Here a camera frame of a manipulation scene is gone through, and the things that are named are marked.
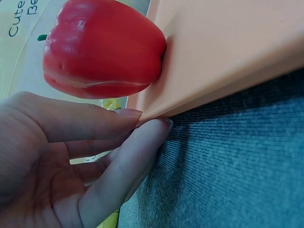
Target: pepper stem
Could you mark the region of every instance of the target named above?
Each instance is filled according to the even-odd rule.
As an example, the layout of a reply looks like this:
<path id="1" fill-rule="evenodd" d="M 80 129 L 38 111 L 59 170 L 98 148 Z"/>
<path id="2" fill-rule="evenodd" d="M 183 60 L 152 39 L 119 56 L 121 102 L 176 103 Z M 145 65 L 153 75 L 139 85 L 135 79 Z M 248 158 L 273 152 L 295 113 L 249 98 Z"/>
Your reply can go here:
<path id="1" fill-rule="evenodd" d="M 46 40 L 47 39 L 47 35 L 40 35 L 37 40 L 38 41 L 43 41 L 43 40 Z"/>

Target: hand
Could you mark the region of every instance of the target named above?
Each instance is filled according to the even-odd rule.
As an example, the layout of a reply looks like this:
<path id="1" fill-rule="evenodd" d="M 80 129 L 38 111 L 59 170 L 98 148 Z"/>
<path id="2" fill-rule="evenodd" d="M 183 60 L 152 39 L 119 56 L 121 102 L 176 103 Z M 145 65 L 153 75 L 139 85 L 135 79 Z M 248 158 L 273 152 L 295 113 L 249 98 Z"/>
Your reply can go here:
<path id="1" fill-rule="evenodd" d="M 0 103 L 0 227 L 97 227 L 133 195 L 170 131 L 161 120 L 133 131 L 140 116 L 30 93 Z"/>

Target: bell pepper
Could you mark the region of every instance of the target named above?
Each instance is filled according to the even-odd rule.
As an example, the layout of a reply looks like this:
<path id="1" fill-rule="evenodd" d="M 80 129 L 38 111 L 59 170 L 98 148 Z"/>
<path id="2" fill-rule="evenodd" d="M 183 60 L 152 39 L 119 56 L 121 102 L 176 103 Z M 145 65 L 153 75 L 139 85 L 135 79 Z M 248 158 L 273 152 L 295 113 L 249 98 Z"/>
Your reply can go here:
<path id="1" fill-rule="evenodd" d="M 144 90 L 158 79 L 166 49 L 156 25 L 115 0 L 69 0 L 52 31 L 38 40 L 46 40 L 46 82 L 86 99 Z"/>

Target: gray carpet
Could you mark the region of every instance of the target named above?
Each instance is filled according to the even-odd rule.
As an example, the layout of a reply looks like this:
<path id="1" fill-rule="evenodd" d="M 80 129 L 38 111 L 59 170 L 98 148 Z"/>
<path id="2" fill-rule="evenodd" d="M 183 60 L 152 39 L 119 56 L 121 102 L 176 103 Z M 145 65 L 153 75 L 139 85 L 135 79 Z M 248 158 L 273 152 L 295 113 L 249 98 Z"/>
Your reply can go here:
<path id="1" fill-rule="evenodd" d="M 119 228 L 304 227 L 304 69 L 173 120 Z"/>

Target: yellow poster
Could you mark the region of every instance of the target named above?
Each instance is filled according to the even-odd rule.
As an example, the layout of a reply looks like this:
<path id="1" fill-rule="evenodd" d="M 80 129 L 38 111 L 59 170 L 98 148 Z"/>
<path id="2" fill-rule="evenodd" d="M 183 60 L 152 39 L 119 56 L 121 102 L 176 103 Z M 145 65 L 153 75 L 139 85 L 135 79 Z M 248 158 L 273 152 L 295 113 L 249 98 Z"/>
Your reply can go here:
<path id="1" fill-rule="evenodd" d="M 0 99 L 7 97 L 22 50 L 49 0 L 0 0 Z"/>

